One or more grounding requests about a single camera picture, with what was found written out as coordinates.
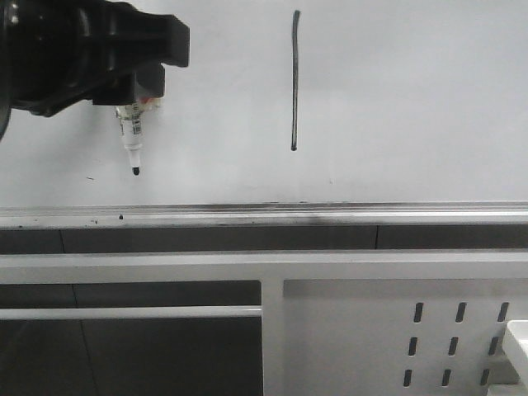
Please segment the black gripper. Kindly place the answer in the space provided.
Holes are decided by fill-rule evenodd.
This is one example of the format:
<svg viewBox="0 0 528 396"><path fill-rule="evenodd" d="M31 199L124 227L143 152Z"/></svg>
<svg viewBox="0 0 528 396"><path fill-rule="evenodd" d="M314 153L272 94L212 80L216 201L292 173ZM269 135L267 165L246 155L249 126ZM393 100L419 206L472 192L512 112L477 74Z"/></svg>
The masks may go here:
<svg viewBox="0 0 528 396"><path fill-rule="evenodd" d="M125 106L165 94L190 62L191 31L127 2L1 3L1 130L12 111L52 117L84 100Z"/></svg>

